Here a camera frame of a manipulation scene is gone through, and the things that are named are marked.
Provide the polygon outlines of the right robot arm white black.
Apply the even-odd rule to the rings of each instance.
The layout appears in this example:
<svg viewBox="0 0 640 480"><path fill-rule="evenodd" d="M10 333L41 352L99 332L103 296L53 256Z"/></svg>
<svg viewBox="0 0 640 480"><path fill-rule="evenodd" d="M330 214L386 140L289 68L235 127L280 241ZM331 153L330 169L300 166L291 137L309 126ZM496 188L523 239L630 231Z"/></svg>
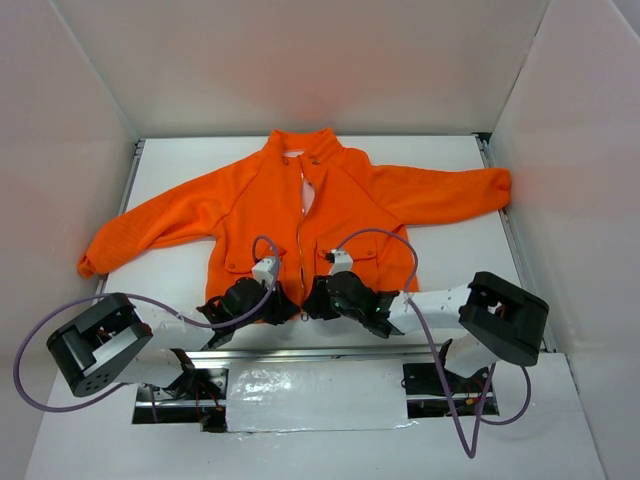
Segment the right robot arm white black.
<svg viewBox="0 0 640 480"><path fill-rule="evenodd" d="M519 367L538 363L549 305L490 272L467 285L407 293L375 291L353 272L314 279L303 310L313 319L346 317L387 339L422 330L462 328L438 352L437 384L459 390L479 370L499 361Z"/></svg>

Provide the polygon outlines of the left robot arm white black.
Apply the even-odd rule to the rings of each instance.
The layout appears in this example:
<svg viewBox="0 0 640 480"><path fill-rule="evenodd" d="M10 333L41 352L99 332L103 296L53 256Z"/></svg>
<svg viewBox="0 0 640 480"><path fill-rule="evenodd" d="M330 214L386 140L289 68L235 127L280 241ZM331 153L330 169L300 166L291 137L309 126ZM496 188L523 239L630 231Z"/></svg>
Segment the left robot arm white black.
<svg viewBox="0 0 640 480"><path fill-rule="evenodd" d="M46 346L76 397L123 382L151 383L182 399L196 386L189 352L216 349L236 330L258 321L281 325L300 307L280 282L270 288L242 277L196 311L204 316L205 328L158 305L135 306L129 296L113 293L54 331Z"/></svg>

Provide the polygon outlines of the orange zip jacket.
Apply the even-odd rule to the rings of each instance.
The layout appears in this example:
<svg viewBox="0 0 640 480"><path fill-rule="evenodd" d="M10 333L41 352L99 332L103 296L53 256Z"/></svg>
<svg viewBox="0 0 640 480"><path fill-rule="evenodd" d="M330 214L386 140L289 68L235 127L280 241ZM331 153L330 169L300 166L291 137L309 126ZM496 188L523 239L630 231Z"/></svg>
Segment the orange zip jacket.
<svg viewBox="0 0 640 480"><path fill-rule="evenodd" d="M344 245L372 289L416 291L404 245L411 226L466 221L511 199L503 168L446 172L373 165L330 129L274 131L259 151L174 187L106 223L80 257L83 277L110 273L143 252L211 237L206 299L254 265L253 246L278 254L287 297L302 305Z"/></svg>

